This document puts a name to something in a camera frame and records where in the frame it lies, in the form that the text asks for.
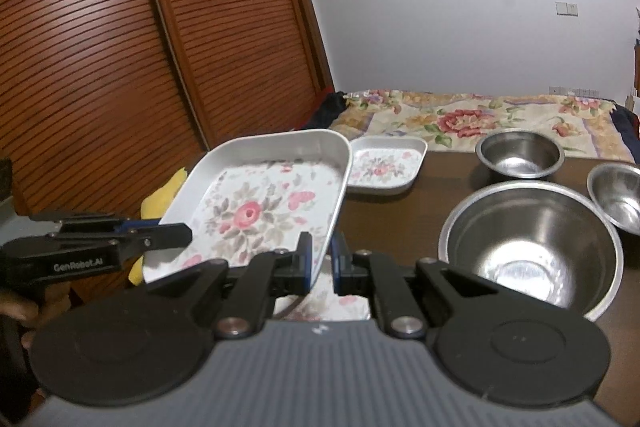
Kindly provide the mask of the person's left hand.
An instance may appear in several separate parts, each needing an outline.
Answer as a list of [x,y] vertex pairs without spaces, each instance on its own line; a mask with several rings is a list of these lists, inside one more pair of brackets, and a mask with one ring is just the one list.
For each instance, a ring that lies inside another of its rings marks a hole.
[[25,329],[21,335],[22,347],[29,350],[35,331],[46,323],[46,317],[40,312],[35,303],[26,301],[9,291],[1,291],[0,308],[2,317],[9,317]]

